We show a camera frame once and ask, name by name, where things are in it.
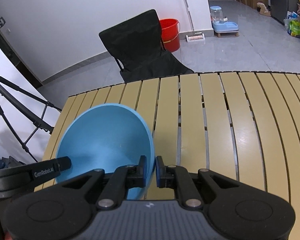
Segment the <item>white mop pole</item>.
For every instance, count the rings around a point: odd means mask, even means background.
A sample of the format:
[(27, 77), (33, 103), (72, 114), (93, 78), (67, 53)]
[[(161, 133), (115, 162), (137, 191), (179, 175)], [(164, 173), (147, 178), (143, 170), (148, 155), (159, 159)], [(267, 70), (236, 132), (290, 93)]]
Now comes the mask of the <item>white mop pole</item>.
[(191, 27), (191, 32), (189, 34), (186, 35), (186, 41), (189, 42), (203, 42), (205, 43), (205, 36), (204, 33), (202, 33), (201, 31), (195, 31), (194, 29), (194, 23), (193, 23), (193, 19), (192, 19), (192, 15), (190, 12), (190, 7), (189, 7), (189, 3), (187, 0), (184, 0), (185, 3), (185, 7), (187, 10), (187, 15), (189, 18), (189, 23), (190, 23), (190, 27)]

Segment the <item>green snack bag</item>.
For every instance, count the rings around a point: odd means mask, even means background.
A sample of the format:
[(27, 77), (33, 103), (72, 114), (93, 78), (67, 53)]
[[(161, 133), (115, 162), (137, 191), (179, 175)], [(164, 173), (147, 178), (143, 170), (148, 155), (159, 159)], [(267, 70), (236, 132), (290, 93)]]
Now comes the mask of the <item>green snack bag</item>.
[(292, 37), (300, 38), (300, 18), (288, 20), (287, 33)]

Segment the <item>black folding chair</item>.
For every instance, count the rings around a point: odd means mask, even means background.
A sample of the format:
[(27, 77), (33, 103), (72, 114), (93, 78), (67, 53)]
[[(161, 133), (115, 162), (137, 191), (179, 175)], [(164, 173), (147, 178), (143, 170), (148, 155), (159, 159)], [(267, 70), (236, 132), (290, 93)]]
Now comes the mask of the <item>black folding chair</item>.
[(161, 33), (157, 12), (151, 9), (100, 32), (99, 37), (125, 83), (193, 74), (165, 48)]

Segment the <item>blue pet water feeder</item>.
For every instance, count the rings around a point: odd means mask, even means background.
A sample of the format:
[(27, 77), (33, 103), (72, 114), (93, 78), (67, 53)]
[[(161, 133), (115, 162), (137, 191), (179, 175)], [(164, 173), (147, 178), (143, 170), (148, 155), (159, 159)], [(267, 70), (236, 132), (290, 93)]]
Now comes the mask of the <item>blue pet water feeder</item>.
[(210, 7), (210, 16), (213, 31), (217, 37), (221, 37), (223, 34), (230, 35), (233, 34), (236, 37), (239, 36), (238, 24), (229, 21), (223, 16), (223, 11), (220, 6), (214, 5)]

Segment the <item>blue bowl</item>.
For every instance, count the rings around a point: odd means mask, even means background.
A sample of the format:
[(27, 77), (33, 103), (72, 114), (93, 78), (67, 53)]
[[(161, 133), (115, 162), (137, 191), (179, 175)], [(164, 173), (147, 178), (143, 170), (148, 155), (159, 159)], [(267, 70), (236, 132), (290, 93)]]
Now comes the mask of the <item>blue bowl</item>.
[(136, 165), (146, 156), (146, 185), (154, 167), (154, 143), (145, 120), (135, 110), (106, 103), (82, 113), (67, 128), (56, 156), (69, 157), (71, 168), (57, 177), (57, 183), (96, 168), (114, 172), (125, 165)]

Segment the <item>red bucket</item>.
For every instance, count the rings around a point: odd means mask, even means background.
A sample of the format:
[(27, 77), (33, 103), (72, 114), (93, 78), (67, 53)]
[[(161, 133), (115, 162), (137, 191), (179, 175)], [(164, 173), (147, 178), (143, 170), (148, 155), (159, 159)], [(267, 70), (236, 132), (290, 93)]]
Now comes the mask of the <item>red bucket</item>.
[(179, 21), (174, 18), (165, 18), (160, 20), (161, 38), (166, 50), (175, 52), (180, 48)]

